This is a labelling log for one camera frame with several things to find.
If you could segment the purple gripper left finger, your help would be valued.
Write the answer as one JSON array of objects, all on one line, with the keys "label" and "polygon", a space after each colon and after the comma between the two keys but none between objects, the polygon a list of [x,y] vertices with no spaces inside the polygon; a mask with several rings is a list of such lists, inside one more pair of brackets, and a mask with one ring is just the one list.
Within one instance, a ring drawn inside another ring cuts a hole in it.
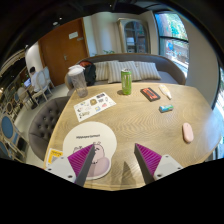
[{"label": "purple gripper left finger", "polygon": [[46,171],[76,185],[83,186],[94,156],[95,149],[94,145],[91,144],[68,157],[57,158],[47,166]]}]

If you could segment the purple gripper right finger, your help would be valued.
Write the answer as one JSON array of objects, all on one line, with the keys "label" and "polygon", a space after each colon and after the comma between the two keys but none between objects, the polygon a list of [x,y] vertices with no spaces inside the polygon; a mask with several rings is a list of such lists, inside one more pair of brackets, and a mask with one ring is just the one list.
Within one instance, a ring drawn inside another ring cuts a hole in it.
[{"label": "purple gripper right finger", "polygon": [[135,144],[134,154],[146,184],[182,169],[182,166],[170,155],[160,155],[138,143]]}]

